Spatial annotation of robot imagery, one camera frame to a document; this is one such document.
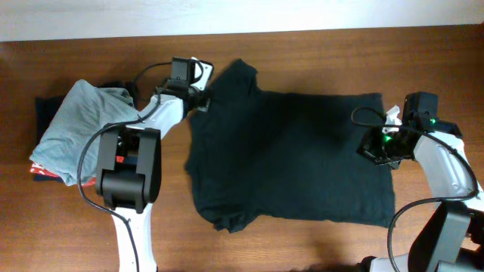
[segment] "wooden table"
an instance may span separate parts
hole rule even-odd
[[[151,63],[196,56],[216,75],[236,58],[259,71],[263,90],[304,94],[383,93],[384,106],[405,95],[439,95],[439,116],[456,122],[477,177],[484,175],[484,42],[476,26],[351,29],[216,36],[174,36],[0,43],[0,270],[115,271],[110,216],[85,204],[77,188],[36,183],[34,97],[66,94],[77,79],[99,85],[132,80]],[[143,95],[169,74],[151,70]],[[195,211],[184,170],[191,136],[183,121],[163,139],[163,185],[152,236],[161,271],[283,271],[310,264],[353,264],[386,255],[386,229],[261,216],[234,234],[217,232]],[[393,172],[396,208],[430,196],[415,162]],[[93,188],[89,196],[96,198]],[[396,254],[407,252],[433,205],[403,215]]]

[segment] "black t-shirt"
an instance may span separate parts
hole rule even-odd
[[[356,107],[383,112],[381,95],[261,91],[256,74],[235,61],[211,85],[208,112],[190,119],[185,167],[200,215],[230,232],[259,215],[386,227],[395,212],[390,169],[356,153],[366,129],[350,121]]]

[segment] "cable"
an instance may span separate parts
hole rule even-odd
[[[144,72],[148,71],[150,68],[153,68],[155,66],[160,66],[160,65],[169,65],[171,64],[171,62],[166,62],[166,63],[157,63],[157,64],[154,64],[154,65],[150,65],[148,66],[147,68],[144,68],[144,70],[142,70],[135,78],[135,81],[139,79],[139,77],[141,77]],[[159,91],[157,91],[157,103],[155,105],[155,107],[148,113],[146,114],[145,116],[143,117],[138,117],[137,120],[133,120],[133,121],[126,121],[126,122],[117,122],[117,123],[112,123],[112,124],[107,124],[105,125],[103,128],[101,128],[100,130],[98,130],[96,133],[94,133],[90,138],[89,140],[87,141],[87,143],[85,144],[84,148],[82,149],[82,152],[81,152],[81,156],[79,157],[79,164],[77,165],[77,187],[79,188],[79,192],[81,194],[81,197],[91,206],[95,207],[96,209],[99,209],[101,210],[102,212],[106,212],[112,216],[115,216],[117,217],[118,219],[120,219],[124,225],[126,226],[126,229],[128,231],[128,235],[129,235],[129,239],[131,241],[131,245],[132,245],[132,248],[133,248],[133,252],[135,254],[135,260],[136,260],[136,271],[139,272],[139,259],[138,259],[138,251],[136,250],[136,244],[135,244],[135,239],[133,238],[133,234],[132,234],[132,231],[131,231],[131,227],[129,226],[129,221],[126,220],[126,218],[124,218],[122,215],[116,213],[115,211],[112,211],[110,209],[106,209],[104,208],[103,206],[100,206],[94,202],[92,202],[85,194],[84,194],[84,189],[82,188],[82,164],[84,163],[84,158],[85,158],[85,155],[86,153],[88,152],[88,149],[89,147],[91,146],[92,142],[94,142],[94,140],[101,134],[103,134],[104,132],[112,129],[112,128],[116,128],[116,127],[120,127],[120,126],[124,126],[124,125],[134,125],[134,124],[138,124],[139,122],[143,122],[144,120],[148,119],[156,110],[157,108],[160,106],[160,101],[161,101],[161,94]]]
[[[419,131],[415,128],[411,128],[411,127],[408,127],[408,126],[405,126],[405,125],[367,124],[367,123],[356,122],[355,121],[355,114],[357,112],[361,111],[361,110],[370,110],[370,111],[373,111],[374,113],[378,114],[380,117],[382,116],[382,114],[378,113],[375,109],[364,108],[364,107],[357,108],[357,109],[353,110],[353,112],[351,113],[351,122],[354,125],[361,126],[361,127],[364,127],[364,128],[400,128],[400,129],[403,129],[403,130],[406,130],[406,131],[414,132],[414,133],[416,133],[420,136],[427,137],[427,138],[437,142],[438,144],[442,145],[452,155],[454,155],[458,159],[458,161],[461,162],[461,164],[465,167],[467,173],[469,174],[469,176],[470,176],[470,178],[472,179],[472,182],[473,182],[474,189],[473,189],[472,192],[470,192],[466,196],[432,197],[432,198],[417,200],[417,201],[411,202],[411,203],[403,206],[403,208],[401,208],[397,213],[395,213],[395,215],[393,215],[393,218],[390,222],[390,225],[388,226],[388,234],[387,234],[387,237],[386,237],[386,247],[387,247],[387,250],[388,250],[389,260],[390,260],[390,263],[392,264],[393,270],[395,270],[395,272],[400,272],[400,270],[396,266],[395,257],[393,256],[393,251],[392,251],[393,228],[395,228],[395,223],[399,219],[400,215],[402,215],[404,212],[408,211],[409,209],[411,209],[415,206],[418,206],[418,205],[422,205],[422,204],[427,204],[427,203],[432,203],[432,202],[444,202],[444,201],[464,201],[464,200],[472,199],[479,194],[479,185],[477,183],[476,175],[472,171],[472,168],[470,167],[469,163],[457,152],[457,150],[455,148],[452,148],[451,146],[446,144],[444,141],[436,138],[435,136],[432,136],[431,134]]]
[[[162,66],[162,65],[170,65],[170,64],[172,64],[171,61],[167,61],[167,62],[164,62],[164,63],[151,64],[150,66],[147,66],[146,68],[144,68],[138,75],[136,75],[135,79],[133,79],[133,91],[138,95],[138,99],[140,101],[148,102],[150,100],[150,98],[142,98],[141,95],[138,93],[138,86],[136,85],[136,83],[141,78],[141,76],[143,76],[143,74],[146,71],[148,71],[149,69],[151,69],[153,67]]]

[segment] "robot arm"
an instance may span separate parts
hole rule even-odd
[[[397,106],[386,117],[386,125],[404,125],[425,132],[455,149],[465,162],[464,142],[456,124],[437,118],[437,96],[410,94],[405,98],[403,120],[396,116]],[[464,201],[444,201],[418,238],[410,253],[395,257],[400,271],[473,271],[484,269],[482,250],[461,249],[466,235],[477,244],[484,243],[484,201],[479,184],[475,185],[464,164],[442,144],[421,134],[399,128],[372,128],[358,152],[377,165],[397,169],[403,159],[414,159],[422,166],[433,197],[468,196]],[[375,258],[370,271],[391,271],[388,258]]]
[[[151,246],[150,217],[161,186],[160,141],[188,111],[193,108],[207,110],[209,91],[206,84],[212,71],[210,63],[174,57],[166,87],[157,88],[160,101],[158,95],[154,95],[140,113],[146,116],[157,106],[149,118],[101,135],[96,191],[104,198],[105,206],[128,220],[136,248],[132,247],[125,224],[113,216],[119,272],[136,271],[135,253],[140,271],[157,271]]]

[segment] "folded clothes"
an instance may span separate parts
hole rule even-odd
[[[77,164],[88,139],[107,123],[138,118],[133,99],[124,88],[96,88],[79,80],[50,122],[30,160],[58,175],[66,185],[77,182]],[[92,143],[82,168],[82,183],[95,176],[99,138]]]
[[[132,82],[122,83],[121,81],[115,82],[107,82],[103,85],[98,86],[98,88],[125,88],[128,90],[129,95],[133,97],[133,104],[134,107],[137,107],[137,96],[138,93],[135,88],[133,88]],[[61,107],[62,101],[66,96],[58,96],[58,97],[49,97],[49,98],[41,98],[36,97],[36,112],[37,112],[37,140],[36,144],[40,143],[42,136],[44,135],[45,131],[49,127],[54,119],[55,114]],[[42,165],[36,164],[35,162],[32,163],[32,166],[29,170],[33,173],[33,180],[34,181],[58,181],[63,183],[61,177],[56,174],[50,173],[46,170]],[[96,182],[96,178],[92,178],[89,182],[83,184],[83,186],[94,185]]]
[[[395,211],[390,169],[356,153],[366,130],[350,121],[357,107],[383,111],[381,95],[262,91],[256,73],[233,63],[212,84],[208,112],[190,119],[186,169],[200,215],[230,232],[259,215],[386,227]]]

